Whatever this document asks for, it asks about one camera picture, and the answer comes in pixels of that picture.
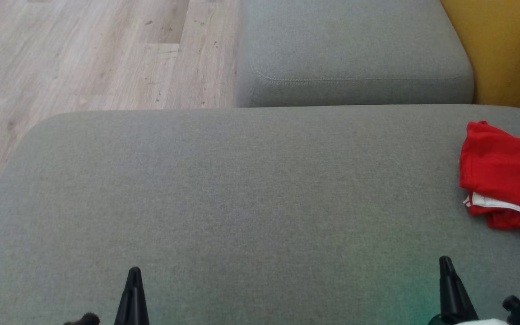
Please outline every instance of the folded clothing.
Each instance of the folded clothing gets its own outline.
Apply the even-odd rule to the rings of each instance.
[[[460,154],[460,187],[471,214],[491,228],[520,228],[520,138],[487,122],[470,122]]]

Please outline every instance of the yellow cushion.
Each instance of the yellow cushion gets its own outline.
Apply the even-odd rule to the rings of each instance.
[[[520,0],[441,0],[473,66],[474,103],[520,107]]]

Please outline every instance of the red cloth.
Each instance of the red cloth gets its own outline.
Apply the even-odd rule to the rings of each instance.
[[[485,121],[470,122],[460,153],[460,187],[486,197],[520,205],[520,138]],[[491,228],[520,228],[520,212],[503,208],[469,207],[486,214]]]

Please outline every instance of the red garment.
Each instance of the red garment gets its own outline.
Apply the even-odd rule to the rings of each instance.
[[[500,201],[520,205],[520,138],[490,126],[470,122],[460,153],[460,187]],[[520,228],[520,212],[503,208],[469,207],[486,214],[491,228]]]

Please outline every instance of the gray sofa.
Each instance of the gray sofa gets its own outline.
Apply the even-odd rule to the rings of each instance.
[[[438,0],[244,0],[237,106],[471,103]]]
[[[0,180],[0,324],[113,321],[142,268],[151,324],[425,325],[450,255],[480,317],[520,297],[520,231],[469,216],[477,105],[74,113]]]

